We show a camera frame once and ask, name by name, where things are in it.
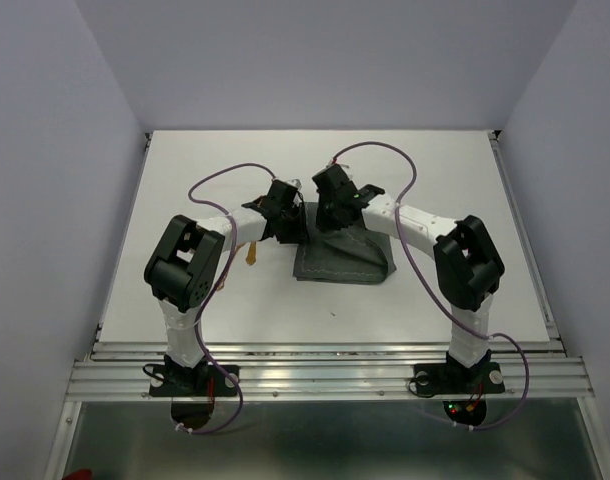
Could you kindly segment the grey cloth napkin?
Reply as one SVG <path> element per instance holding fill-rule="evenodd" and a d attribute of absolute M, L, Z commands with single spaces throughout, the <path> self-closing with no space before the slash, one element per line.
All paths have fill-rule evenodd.
<path fill-rule="evenodd" d="M 350 226 L 322 232 L 316 228 L 317 204 L 305 204 L 309 242 L 298 246 L 293 276 L 298 281 L 378 285 L 397 269 L 390 237 Z"/>

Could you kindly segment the gold knife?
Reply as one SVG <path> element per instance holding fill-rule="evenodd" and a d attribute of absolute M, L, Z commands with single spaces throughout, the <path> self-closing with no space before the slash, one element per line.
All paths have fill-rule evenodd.
<path fill-rule="evenodd" d="M 251 242 L 249 244 L 249 248 L 248 248 L 248 252 L 247 252 L 247 256 L 246 256 L 246 263 L 249 266 L 253 266 L 257 261 L 257 243 L 256 242 Z"/>

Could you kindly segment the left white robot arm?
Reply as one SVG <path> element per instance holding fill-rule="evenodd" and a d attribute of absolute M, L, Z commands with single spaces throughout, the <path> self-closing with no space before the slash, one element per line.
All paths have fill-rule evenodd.
<path fill-rule="evenodd" d="M 237 249 L 267 239 L 296 245 L 308 241 L 298 180 L 274 179 L 266 194 L 232 211 L 213 202 L 203 204 L 219 214 L 201 220 L 174 216 L 144 270 L 167 335 L 162 373 L 148 374 L 187 394 L 207 384 L 206 354 L 197 339 L 200 316 L 223 284 Z"/>

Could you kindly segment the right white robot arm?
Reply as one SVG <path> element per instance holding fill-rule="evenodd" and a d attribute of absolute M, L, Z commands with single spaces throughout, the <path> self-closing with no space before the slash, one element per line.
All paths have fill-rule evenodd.
<path fill-rule="evenodd" d="M 393 198 L 384 189 L 359 189 L 346 170 L 331 164 L 313 177 L 318 193 L 316 226 L 360 226 L 401 242 L 419 281 L 451 321 L 446 361 L 429 383 L 445 380 L 467 390 L 485 378 L 489 365 L 489 316 L 505 266 L 481 219 L 440 217 Z"/>

